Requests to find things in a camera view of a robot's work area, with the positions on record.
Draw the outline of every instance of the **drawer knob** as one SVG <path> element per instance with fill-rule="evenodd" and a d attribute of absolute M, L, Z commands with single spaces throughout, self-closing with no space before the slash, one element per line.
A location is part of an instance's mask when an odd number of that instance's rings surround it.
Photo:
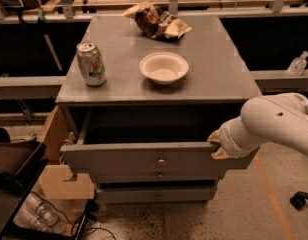
<path fill-rule="evenodd" d="M 166 160 L 161 156 L 161 158 L 157 161 L 158 165 L 164 166 L 167 165 Z"/>

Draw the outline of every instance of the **bag of chips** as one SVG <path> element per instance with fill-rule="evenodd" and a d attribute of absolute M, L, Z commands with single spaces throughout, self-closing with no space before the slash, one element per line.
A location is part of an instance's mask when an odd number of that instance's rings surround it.
<path fill-rule="evenodd" d="M 127 9 L 123 16 L 134 19 L 150 39 L 180 38 L 192 29 L 181 19 L 147 1 Z"/>

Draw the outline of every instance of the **white bottle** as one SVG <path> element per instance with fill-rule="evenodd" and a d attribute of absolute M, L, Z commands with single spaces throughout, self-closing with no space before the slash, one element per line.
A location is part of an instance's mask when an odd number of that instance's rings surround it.
<path fill-rule="evenodd" d="M 58 216 L 53 207 L 34 194 L 29 194 L 25 205 L 31 209 L 54 233 L 61 234 L 66 230 L 66 223 Z"/>
<path fill-rule="evenodd" d="M 44 224 L 42 218 L 34 215 L 23 206 L 16 214 L 13 222 L 21 228 L 30 228 L 43 232 L 52 232 L 52 230 Z"/>
<path fill-rule="evenodd" d="M 294 76 L 301 75 L 306 67 L 307 57 L 308 57 L 308 52 L 304 51 L 300 57 L 295 58 L 291 62 L 291 65 L 288 67 L 287 72 Z"/>

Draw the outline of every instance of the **cabinet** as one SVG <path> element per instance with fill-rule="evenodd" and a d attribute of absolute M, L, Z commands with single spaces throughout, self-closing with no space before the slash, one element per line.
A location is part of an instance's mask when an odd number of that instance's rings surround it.
<path fill-rule="evenodd" d="M 68 71 L 56 102 L 79 138 L 61 152 L 73 172 L 90 174 L 101 202 L 210 200 L 228 169 L 253 158 L 211 158 L 219 146 L 209 134 L 260 91 L 218 17 L 181 18 L 193 29 L 163 42 L 131 19 L 94 17 L 83 40 L 99 47 L 107 81 L 87 86 L 76 58 Z M 183 56 L 187 76 L 168 86 L 145 79 L 138 64 L 157 51 Z"/>

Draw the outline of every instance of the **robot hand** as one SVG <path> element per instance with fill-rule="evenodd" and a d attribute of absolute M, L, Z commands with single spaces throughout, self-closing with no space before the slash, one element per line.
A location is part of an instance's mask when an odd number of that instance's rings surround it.
<path fill-rule="evenodd" d="M 221 144 L 214 159 L 244 157 L 266 142 L 308 155 L 308 99 L 298 93 L 252 98 L 239 117 L 223 123 L 208 141 Z"/>

